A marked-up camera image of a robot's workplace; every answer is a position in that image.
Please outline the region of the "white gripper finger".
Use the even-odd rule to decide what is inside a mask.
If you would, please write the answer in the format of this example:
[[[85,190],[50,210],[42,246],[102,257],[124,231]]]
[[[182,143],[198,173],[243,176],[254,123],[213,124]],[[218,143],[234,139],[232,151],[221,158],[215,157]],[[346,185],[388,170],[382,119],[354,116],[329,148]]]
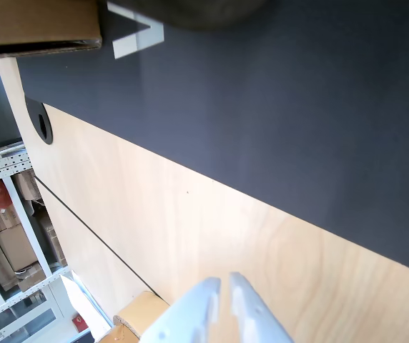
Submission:
[[[199,282],[167,309],[143,334],[143,342],[207,342],[219,316],[221,279]]]
[[[293,342],[262,297],[239,272],[230,274],[232,313],[241,342]]]

